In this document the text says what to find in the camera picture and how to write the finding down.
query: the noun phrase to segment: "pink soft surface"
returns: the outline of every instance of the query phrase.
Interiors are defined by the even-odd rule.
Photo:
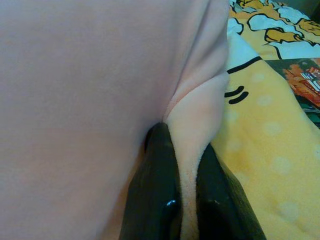
[[[157,122],[195,172],[222,113],[227,16],[226,0],[1,1],[0,239],[116,239]]]

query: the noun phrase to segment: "cartoon print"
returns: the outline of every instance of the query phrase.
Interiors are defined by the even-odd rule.
[[[246,12],[246,13],[249,13],[249,14],[252,14],[254,12],[257,12],[257,10],[253,7],[250,7],[250,6],[247,6],[245,7],[244,9],[242,9],[242,11]]]
[[[249,93],[247,92],[247,91],[243,91],[245,89],[245,87],[244,86],[239,86],[236,90],[234,90],[234,91],[229,91],[229,92],[226,92],[225,94],[224,94],[224,97],[225,98],[230,98],[230,97],[234,97],[234,96],[236,96],[236,95],[239,95],[240,93],[240,95],[239,96],[237,96],[236,98],[234,98],[234,99],[231,99],[231,100],[229,100],[229,104],[238,104],[238,103],[240,103],[241,101],[243,101],[246,97],[248,97],[248,95],[249,95]]]
[[[244,25],[234,17],[229,18],[228,20],[228,26],[227,26],[227,31],[235,31],[237,34],[241,35],[241,33],[244,30]]]
[[[286,41],[288,43],[304,41],[303,37],[301,37],[299,34],[293,32],[285,32],[282,28],[267,29],[265,31],[264,39],[269,43],[282,43],[283,41]]]
[[[279,59],[318,57],[320,55],[319,43],[306,40],[304,34],[296,30],[294,25],[287,24],[283,20],[275,20],[265,14],[256,14],[247,21],[247,24],[252,31],[265,30],[266,45],[276,48]],[[311,25],[310,31],[318,33],[314,25]],[[303,49],[303,51],[292,51],[292,49]]]
[[[320,36],[320,24],[308,19],[300,19],[298,25],[301,29],[316,36]]]
[[[262,2],[255,0],[238,0],[237,3],[243,8],[251,7],[254,9],[261,9],[264,6]]]
[[[229,0],[229,4],[232,6],[233,4],[235,4],[237,2],[237,0]]]
[[[276,48],[279,59],[302,59],[306,56],[317,58],[320,56],[320,44],[311,41],[269,42],[268,45]]]
[[[283,32],[291,32],[303,36],[300,31],[296,30],[295,26],[288,25],[283,20],[274,20],[273,18],[270,18],[265,14],[256,14],[252,16],[247,21],[247,24],[252,31],[280,28],[283,29]]]
[[[271,5],[273,5],[273,9],[275,9],[275,10],[277,10],[277,9],[279,9],[279,8],[282,8],[283,6],[285,6],[285,4],[284,3],[282,3],[282,2],[271,2]]]
[[[304,15],[300,11],[293,9],[289,6],[283,6],[279,8],[277,11],[281,18],[284,18],[288,22],[291,22],[293,24],[297,24],[301,19],[310,20],[310,18],[307,15]]]

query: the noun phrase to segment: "black curved line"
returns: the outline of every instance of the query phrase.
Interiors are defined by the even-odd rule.
[[[288,23],[294,24],[294,28],[296,28],[296,26],[298,25],[298,23],[300,23],[300,21],[301,21],[302,19],[308,20],[308,19],[305,19],[305,18],[301,17],[296,23],[294,23],[294,22],[290,21],[288,18],[284,18],[283,16],[281,16],[281,14],[280,14],[280,12],[279,12],[279,9],[280,9],[280,8],[278,8],[278,9],[275,10],[275,11],[279,14],[279,18],[280,18],[280,19],[285,19]]]
[[[282,59],[279,48],[277,48],[276,46],[272,46],[272,47],[275,48],[275,51],[276,51],[276,54],[278,55],[278,58],[279,58],[279,59]]]
[[[312,21],[312,20],[308,20],[308,19],[305,19],[305,18],[300,18],[299,21],[296,23],[296,25],[298,25],[302,20],[306,20],[307,22],[312,22],[312,23],[315,23],[316,25],[320,25],[319,23],[315,22],[315,21]],[[310,32],[310,31],[307,31],[305,29],[303,29],[302,27],[300,27],[302,30],[306,31],[307,33],[310,33],[310,34],[313,34],[317,37],[319,37],[319,35],[316,35],[314,32]]]
[[[282,20],[282,19],[285,19],[285,18],[280,17],[280,18],[282,18],[282,19],[278,19],[278,20],[276,20],[276,19],[274,19],[274,18],[272,18],[272,17],[269,17],[269,16],[268,16],[268,15],[266,15],[265,13],[258,13],[258,14],[255,14],[255,15],[253,15],[252,17],[250,17],[250,18],[246,21],[246,24],[248,25],[248,27],[250,28],[250,30],[251,30],[252,32],[263,31],[263,30],[265,30],[265,31],[266,31],[267,29],[269,29],[269,28],[260,29],[260,30],[252,30],[252,29],[251,29],[250,20],[251,20],[252,18],[254,18],[255,16],[257,16],[257,15],[262,15],[262,16],[265,16],[267,19],[272,19],[272,20],[275,20],[275,21],[282,21],[285,25],[287,25],[287,26],[292,26],[292,27],[293,27],[293,29],[294,29],[296,32],[298,32],[298,33],[302,34],[302,37],[303,37],[303,38],[305,37],[305,35],[303,34],[303,32],[298,31],[295,25],[287,24],[285,21],[283,21],[283,20]]]
[[[243,25],[241,22],[238,21],[238,19],[236,19],[235,17],[233,17],[233,19],[235,19],[235,22],[239,25],[241,25],[241,32],[237,32],[237,34],[241,35],[245,29],[245,25]]]
[[[236,9],[235,9],[235,5],[234,4],[231,6],[231,8],[232,8],[232,11],[236,13]]]
[[[225,98],[233,97],[233,96],[238,95],[239,93],[241,93],[244,89],[245,89],[244,86],[239,86],[239,87],[238,87],[236,90],[234,90],[234,91],[225,92],[225,93],[224,93],[224,97],[225,97]]]
[[[233,73],[235,73],[237,71],[245,69],[246,67],[250,66],[251,64],[253,64],[253,63],[255,63],[255,62],[259,61],[259,60],[262,60],[262,58],[260,56],[256,56],[256,57],[252,58],[251,60],[245,62],[244,64],[241,64],[239,66],[235,66],[235,67],[227,70],[227,73],[228,74],[233,74]]]
[[[281,33],[285,33],[285,31],[284,31],[284,29],[283,29],[282,27],[271,27],[271,28],[265,29],[264,40],[265,40],[267,43],[271,43],[271,41],[268,41],[268,40],[267,40],[267,33],[268,33],[269,30],[277,30],[277,31],[280,31]],[[303,33],[301,33],[302,36],[300,36],[299,34],[294,33],[294,32],[290,32],[290,33],[293,33],[295,36],[298,35],[299,37],[303,38],[302,41],[306,42],[306,40],[304,40],[305,35],[304,35]],[[296,42],[299,42],[299,41],[297,41],[297,40],[296,40],[296,41],[286,41],[286,40],[283,40],[283,39],[281,39],[280,41],[276,41],[275,39],[273,39],[273,40],[274,40],[275,43],[280,43],[280,44],[282,44],[283,42],[286,42],[286,43],[296,43]]]
[[[249,95],[249,92],[244,91],[244,92],[241,93],[241,95],[238,96],[237,98],[229,100],[229,104],[237,104],[237,103],[240,103],[240,102],[241,102],[242,100],[244,100],[248,95]]]

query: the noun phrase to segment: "bed sheet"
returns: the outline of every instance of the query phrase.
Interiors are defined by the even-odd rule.
[[[271,0],[230,0],[228,31],[241,35],[264,60],[320,56],[320,24]]]
[[[230,1],[229,14],[230,82],[211,144],[267,239],[318,240],[320,130],[265,60],[320,57],[320,27],[270,0]]]

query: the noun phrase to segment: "colorful book cover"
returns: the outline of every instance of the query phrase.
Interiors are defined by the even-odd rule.
[[[320,128],[320,58],[266,62],[286,79],[304,112]]]

